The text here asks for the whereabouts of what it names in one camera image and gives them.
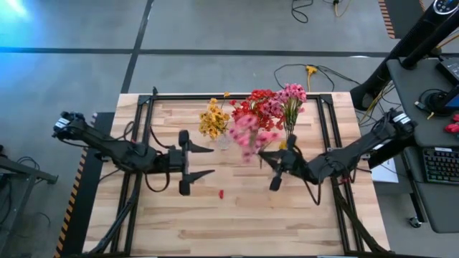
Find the glass vase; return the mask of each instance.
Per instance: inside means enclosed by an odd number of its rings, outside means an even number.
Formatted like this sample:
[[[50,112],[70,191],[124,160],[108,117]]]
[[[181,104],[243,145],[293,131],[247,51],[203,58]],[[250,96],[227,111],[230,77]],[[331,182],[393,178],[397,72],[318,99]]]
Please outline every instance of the glass vase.
[[[225,150],[229,149],[230,148],[229,146],[231,145],[231,142],[232,142],[231,137],[226,133],[222,133],[222,134],[218,135],[218,137],[217,137],[217,145],[218,145],[218,148],[221,151],[225,151]]]

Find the keyboard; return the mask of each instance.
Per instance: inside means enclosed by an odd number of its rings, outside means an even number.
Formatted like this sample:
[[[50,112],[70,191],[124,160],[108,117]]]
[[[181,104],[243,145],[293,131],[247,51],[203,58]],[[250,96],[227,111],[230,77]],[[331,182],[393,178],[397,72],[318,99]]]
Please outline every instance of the keyboard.
[[[422,154],[427,182],[459,185],[459,152],[425,148]]]

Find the wooden table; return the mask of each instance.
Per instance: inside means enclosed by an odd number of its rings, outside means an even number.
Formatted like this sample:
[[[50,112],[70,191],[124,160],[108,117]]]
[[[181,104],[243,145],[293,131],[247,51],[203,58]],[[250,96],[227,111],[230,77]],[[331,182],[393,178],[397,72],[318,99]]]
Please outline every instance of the wooden table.
[[[348,145],[360,137],[351,96],[348,92],[332,95],[341,139],[343,145]],[[137,99],[137,94],[120,96],[112,136],[122,135],[126,124],[133,120]],[[191,185],[191,196],[180,196],[179,173],[173,174],[171,185],[163,193],[149,191],[143,181],[131,255],[342,254],[330,181],[323,183],[320,206],[312,202],[301,180],[288,175],[283,176],[278,192],[269,191],[273,172],[267,164],[260,169],[256,159],[249,164],[241,163],[237,145],[219,150],[216,142],[199,133],[199,113],[206,106],[207,102],[202,100],[155,102],[152,125],[159,140],[177,145],[178,132],[188,130],[194,143],[215,149],[213,153],[190,154],[190,171],[215,169],[216,172]],[[304,108],[306,112],[298,117],[295,134],[297,145],[306,160],[310,160],[325,150],[315,100],[305,103]],[[224,110],[230,112],[232,106],[225,105]],[[328,112],[326,114],[332,138]],[[160,149],[153,139],[150,145]],[[365,163],[359,166],[367,168]],[[101,176],[113,170],[113,164],[105,164]],[[116,173],[98,186],[85,251],[92,249],[113,223],[122,178],[123,173]],[[165,183],[164,175],[148,178],[156,188],[162,188]],[[224,190],[223,199],[218,196],[220,189]],[[389,248],[371,174],[357,172],[352,189],[359,218],[379,244]],[[354,247],[349,221],[346,224]],[[127,219],[121,232],[120,249],[124,245],[126,227]]]

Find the caster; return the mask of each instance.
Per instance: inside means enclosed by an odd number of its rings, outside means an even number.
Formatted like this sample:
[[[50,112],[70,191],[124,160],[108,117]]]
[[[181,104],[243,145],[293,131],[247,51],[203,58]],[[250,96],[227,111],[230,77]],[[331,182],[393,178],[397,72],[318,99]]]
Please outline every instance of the caster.
[[[420,222],[416,216],[408,219],[408,223],[410,223],[410,225],[416,229],[419,229],[422,226],[422,222]]]

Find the gray floor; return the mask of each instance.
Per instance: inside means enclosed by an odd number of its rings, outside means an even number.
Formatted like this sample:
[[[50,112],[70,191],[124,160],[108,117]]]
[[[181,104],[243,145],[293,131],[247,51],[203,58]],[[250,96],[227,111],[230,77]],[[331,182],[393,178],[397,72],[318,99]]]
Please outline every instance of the gray floor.
[[[13,9],[6,5],[11,1],[0,0],[0,47],[130,49],[146,1],[23,0],[23,9]],[[387,36],[377,0],[354,0],[340,19],[318,0],[305,12],[310,21],[299,24],[287,0],[155,0],[142,48],[387,52],[397,43]],[[459,42],[448,47],[459,52]],[[113,112],[129,59],[128,54],[0,53],[0,143],[11,159],[31,156],[43,170],[60,176],[54,186],[35,188],[18,230],[30,238],[17,237],[11,254],[54,253],[80,150],[52,139],[52,126],[62,110],[87,117]],[[364,81],[380,62],[358,57],[141,55],[129,92],[150,92],[153,86],[160,92],[276,89],[273,71],[287,63],[325,65]],[[301,68],[285,68],[278,76],[281,82],[306,84]],[[332,79],[337,91],[354,86]],[[313,91],[331,90],[322,75],[314,75],[311,82]],[[387,99],[398,102],[395,91]],[[385,110],[391,106],[382,104]],[[380,114],[377,110],[374,117]],[[428,224],[421,229],[406,224],[405,218],[414,214],[408,195],[379,194],[378,199],[394,251],[457,256],[457,234],[436,234]],[[50,227],[38,211],[51,218]]]

